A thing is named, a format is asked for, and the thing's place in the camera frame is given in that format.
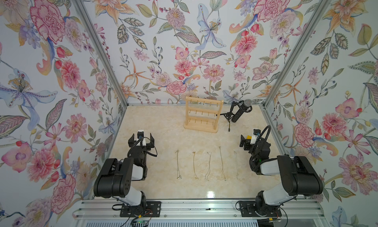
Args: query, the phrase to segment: beige marble surface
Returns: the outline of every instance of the beige marble surface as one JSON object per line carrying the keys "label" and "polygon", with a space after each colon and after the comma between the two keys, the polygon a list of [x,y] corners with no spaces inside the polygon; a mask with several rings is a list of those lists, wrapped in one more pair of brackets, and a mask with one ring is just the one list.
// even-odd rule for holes
{"label": "beige marble surface", "polygon": [[[229,105],[224,105],[222,112],[229,111],[229,108]],[[127,141],[133,133],[136,136],[138,130],[144,129],[146,137],[152,133],[158,156],[147,157],[146,180],[132,182],[132,186],[143,191],[148,199],[248,198],[280,182],[279,176],[262,176],[252,172],[249,167],[251,155],[239,147],[241,134],[246,137],[253,133],[254,128],[263,130],[267,125],[258,106],[253,106],[252,112],[244,113],[236,123],[231,122],[230,132],[224,117],[219,120],[217,133],[184,129],[184,120],[185,106],[130,106],[126,110],[110,157],[125,158],[129,150]],[[279,155],[272,136],[268,142],[271,144],[270,158]],[[224,181],[221,172],[219,146],[227,181]],[[177,179],[177,149],[182,179]],[[194,151],[198,180],[193,171]],[[234,151],[239,164],[238,179]],[[207,152],[211,152],[209,181],[204,179],[209,164]]]}

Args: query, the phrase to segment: silver necklace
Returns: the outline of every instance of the silver necklace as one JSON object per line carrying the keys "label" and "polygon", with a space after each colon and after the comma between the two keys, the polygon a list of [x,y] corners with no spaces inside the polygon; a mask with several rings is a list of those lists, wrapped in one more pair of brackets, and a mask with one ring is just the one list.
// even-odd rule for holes
{"label": "silver necklace", "polygon": [[195,177],[195,179],[198,180],[198,177],[197,177],[197,175],[195,174],[194,157],[195,157],[195,151],[193,152],[193,171],[194,171],[194,177]]}
{"label": "silver necklace", "polygon": [[209,181],[209,175],[210,175],[210,160],[211,160],[211,152],[208,152],[208,154],[210,155],[209,157],[209,169],[205,175],[205,180]]}
{"label": "silver necklace", "polygon": [[222,174],[223,174],[223,177],[224,177],[224,181],[227,181],[226,175],[223,172],[223,159],[222,159],[222,152],[220,151],[220,146],[219,146],[219,152],[220,152],[220,160],[222,162]]}
{"label": "silver necklace", "polygon": [[175,153],[177,153],[177,179],[181,179],[180,169],[178,168],[178,150]]}
{"label": "silver necklace", "polygon": [[238,163],[237,163],[236,151],[234,151],[234,155],[235,155],[235,162],[236,162],[236,179],[238,179],[238,175],[239,175],[239,165],[238,165]]}

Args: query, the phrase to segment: floral wallpaper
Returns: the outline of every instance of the floral wallpaper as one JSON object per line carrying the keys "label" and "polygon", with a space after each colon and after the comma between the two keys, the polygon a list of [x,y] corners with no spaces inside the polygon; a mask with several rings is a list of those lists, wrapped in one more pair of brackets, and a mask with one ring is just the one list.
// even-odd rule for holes
{"label": "floral wallpaper", "polygon": [[83,0],[129,103],[269,94],[319,0]]}
{"label": "floral wallpaper", "polygon": [[0,0],[0,33],[0,226],[70,226],[124,107],[71,0]]}
{"label": "floral wallpaper", "polygon": [[378,0],[332,0],[268,111],[331,226],[378,225]]}

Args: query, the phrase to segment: black mounting plate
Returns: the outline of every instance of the black mounting plate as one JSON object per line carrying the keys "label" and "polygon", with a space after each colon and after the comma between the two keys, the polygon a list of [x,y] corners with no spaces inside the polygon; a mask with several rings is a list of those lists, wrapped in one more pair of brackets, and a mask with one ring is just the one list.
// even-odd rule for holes
{"label": "black mounting plate", "polygon": [[[239,201],[239,204],[240,204],[240,209],[241,209],[240,212],[242,213],[242,217],[260,217],[254,211],[253,204],[255,204],[255,202]],[[266,215],[266,217],[277,217],[277,215],[280,216],[280,217],[282,216],[281,210],[278,209],[277,213],[276,212],[274,212],[274,213],[268,213]]]}
{"label": "black mounting plate", "polygon": [[132,213],[134,215],[142,215],[144,213],[149,212],[150,209],[152,211],[151,213],[146,214],[144,217],[160,217],[160,210],[161,210],[161,202],[149,202],[147,201],[146,210],[143,211],[141,206],[134,206],[134,207],[128,207],[126,205],[122,205],[121,211],[120,211],[120,217],[129,217]]}

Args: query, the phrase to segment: wooden jewelry stand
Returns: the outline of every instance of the wooden jewelry stand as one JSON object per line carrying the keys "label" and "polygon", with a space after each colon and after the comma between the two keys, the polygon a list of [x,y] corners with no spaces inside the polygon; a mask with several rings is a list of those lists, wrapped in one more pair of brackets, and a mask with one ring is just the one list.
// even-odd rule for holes
{"label": "wooden jewelry stand", "polygon": [[[198,130],[198,131],[205,131],[205,132],[211,132],[216,133],[218,132],[218,120],[220,117],[220,114],[222,112],[223,107],[223,100],[210,100],[210,99],[203,99],[203,98],[197,98],[197,97],[186,97],[186,120],[184,123],[184,128],[189,130]],[[219,106],[219,110],[210,110],[210,109],[202,109],[202,108],[196,108],[196,107],[189,107],[189,102],[198,102],[198,103],[208,103]],[[210,119],[210,118],[203,118],[203,117],[197,117],[197,116],[189,116],[189,113],[194,112],[201,113],[207,113],[208,116],[214,115],[216,116],[216,119]]]}

